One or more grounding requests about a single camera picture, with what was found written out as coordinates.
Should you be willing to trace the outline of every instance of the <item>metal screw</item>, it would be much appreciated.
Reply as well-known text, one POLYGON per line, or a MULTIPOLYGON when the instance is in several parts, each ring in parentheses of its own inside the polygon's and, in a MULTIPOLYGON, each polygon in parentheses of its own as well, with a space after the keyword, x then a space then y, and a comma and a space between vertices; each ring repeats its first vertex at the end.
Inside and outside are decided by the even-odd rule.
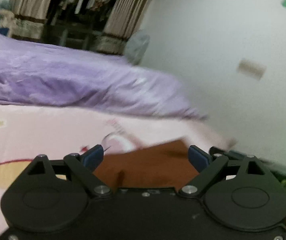
POLYGON ((150 193, 148 193, 148 192, 143 192, 143 193, 142 193, 142 196, 143 196, 143 197, 149 197, 149 196, 150 196, 150 193))
POLYGON ((110 188, 105 185, 100 185, 94 188, 95 193, 97 194, 106 194, 110 192, 110 188))
POLYGON ((79 154, 78 153, 71 153, 70 156, 78 157, 79 154))
POLYGON ((8 240, 18 240, 18 237, 16 235, 10 235, 8 240))
POLYGON ((182 188, 182 191, 185 193, 185 194, 193 194, 193 193, 196 193, 197 192, 197 187, 195 186, 192 186, 192 185, 186 185, 182 188))

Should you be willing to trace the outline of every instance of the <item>curtain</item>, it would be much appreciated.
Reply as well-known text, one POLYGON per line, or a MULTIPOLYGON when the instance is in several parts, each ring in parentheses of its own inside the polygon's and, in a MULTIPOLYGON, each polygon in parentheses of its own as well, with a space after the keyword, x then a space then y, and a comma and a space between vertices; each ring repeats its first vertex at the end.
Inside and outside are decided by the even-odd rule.
POLYGON ((13 37, 37 41, 41 38, 51 0, 10 0, 17 18, 13 37))
POLYGON ((139 28, 150 0, 117 0, 99 40, 97 51, 123 54, 127 40, 139 28))

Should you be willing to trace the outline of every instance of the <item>wall socket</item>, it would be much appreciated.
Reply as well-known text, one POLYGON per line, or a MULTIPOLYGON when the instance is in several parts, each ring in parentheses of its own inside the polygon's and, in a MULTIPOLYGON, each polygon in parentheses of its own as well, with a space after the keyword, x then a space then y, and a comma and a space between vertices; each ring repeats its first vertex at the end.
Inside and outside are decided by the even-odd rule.
POLYGON ((248 59, 242 59, 239 63, 238 71, 244 75, 260 80, 266 71, 266 67, 248 59))

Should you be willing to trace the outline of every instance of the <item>bed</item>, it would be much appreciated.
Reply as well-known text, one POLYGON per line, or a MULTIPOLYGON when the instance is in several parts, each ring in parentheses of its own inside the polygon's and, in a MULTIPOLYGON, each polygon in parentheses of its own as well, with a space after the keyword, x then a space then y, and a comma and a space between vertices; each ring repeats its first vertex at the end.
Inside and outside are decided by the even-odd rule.
MULTIPOLYGON (((227 142, 199 120, 106 114, 79 107, 0 105, 0 198, 38 154, 61 159, 102 144, 105 154, 181 139, 205 151, 227 142)), ((6 229, 0 211, 0 233, 6 229)))
POLYGON ((173 76, 123 57, 0 34, 0 104, 81 106, 109 113, 201 117, 173 76))
POLYGON ((123 154, 177 139, 227 149, 202 117, 171 75, 0 35, 0 199, 38 154, 61 159, 96 144, 123 154))

